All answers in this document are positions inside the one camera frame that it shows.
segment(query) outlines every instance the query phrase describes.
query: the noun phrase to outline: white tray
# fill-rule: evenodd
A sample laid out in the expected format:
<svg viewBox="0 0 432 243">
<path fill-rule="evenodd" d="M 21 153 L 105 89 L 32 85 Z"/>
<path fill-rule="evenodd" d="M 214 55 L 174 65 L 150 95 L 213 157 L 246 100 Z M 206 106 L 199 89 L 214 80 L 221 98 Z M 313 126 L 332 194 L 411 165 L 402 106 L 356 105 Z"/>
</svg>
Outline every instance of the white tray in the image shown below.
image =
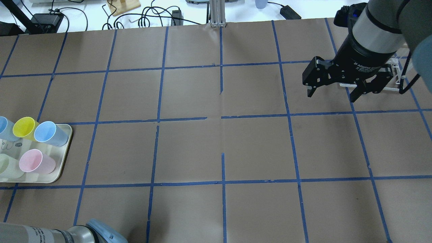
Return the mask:
<svg viewBox="0 0 432 243">
<path fill-rule="evenodd" d="M 27 139 L 20 138 L 18 141 L 10 142 L 3 140 L 0 153 L 7 154 L 12 158 L 19 160 L 21 156 L 30 149 L 39 149 L 49 157 L 56 161 L 56 166 L 53 172 L 44 175 L 37 173 L 24 173 L 23 176 L 17 179 L 8 179 L 0 177 L 0 182 L 19 182 L 19 183 L 51 183 L 60 177 L 64 161 L 66 159 L 67 150 L 70 141 L 72 140 L 72 127 L 68 124 L 57 124 L 63 131 L 66 132 L 69 139 L 67 143 L 61 147 L 52 146 L 49 144 L 33 142 Z"/>
</svg>

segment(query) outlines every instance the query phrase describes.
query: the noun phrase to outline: plastic cup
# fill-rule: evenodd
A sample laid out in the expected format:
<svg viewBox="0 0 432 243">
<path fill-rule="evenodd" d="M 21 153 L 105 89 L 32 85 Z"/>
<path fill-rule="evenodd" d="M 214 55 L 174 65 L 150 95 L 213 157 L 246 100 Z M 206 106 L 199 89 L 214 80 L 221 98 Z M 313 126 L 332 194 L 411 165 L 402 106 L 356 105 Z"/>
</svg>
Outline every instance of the plastic cup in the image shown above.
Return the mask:
<svg viewBox="0 0 432 243">
<path fill-rule="evenodd" d="M 57 147 L 63 146 L 68 138 L 66 133 L 52 121 L 39 124 L 35 130 L 36 141 Z"/>
<path fill-rule="evenodd" d="M 14 123 L 9 121 L 6 117 L 0 116 L 0 138 L 15 142 L 19 137 L 13 135 L 12 128 Z"/>
<path fill-rule="evenodd" d="M 24 172 L 49 174 L 55 169 L 55 160 L 39 149 L 32 149 L 21 156 L 19 168 Z"/>
<path fill-rule="evenodd" d="M 263 9 L 266 7 L 268 0 L 255 0 L 255 6 L 257 9 Z"/>
<path fill-rule="evenodd" d="M 0 177 L 16 179 L 24 175 L 24 171 L 19 168 L 19 163 L 16 159 L 0 154 Z"/>
<path fill-rule="evenodd" d="M 22 137 L 28 140 L 36 141 L 34 137 L 34 133 L 38 125 L 39 123 L 35 121 L 33 118 L 28 116 L 23 117 L 15 123 L 12 132 L 17 137 Z"/>
</svg>

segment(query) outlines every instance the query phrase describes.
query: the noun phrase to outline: blue cap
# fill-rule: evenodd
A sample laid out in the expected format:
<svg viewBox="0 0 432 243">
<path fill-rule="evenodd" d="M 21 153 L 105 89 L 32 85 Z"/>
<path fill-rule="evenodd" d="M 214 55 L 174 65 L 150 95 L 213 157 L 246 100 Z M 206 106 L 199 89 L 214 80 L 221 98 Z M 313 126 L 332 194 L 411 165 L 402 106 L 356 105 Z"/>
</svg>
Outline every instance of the blue cap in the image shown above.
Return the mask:
<svg viewBox="0 0 432 243">
<path fill-rule="evenodd" d="M 127 243 L 127 240 L 121 234 L 97 219 L 92 218 L 87 222 L 87 226 L 94 229 L 108 243 Z"/>
</svg>

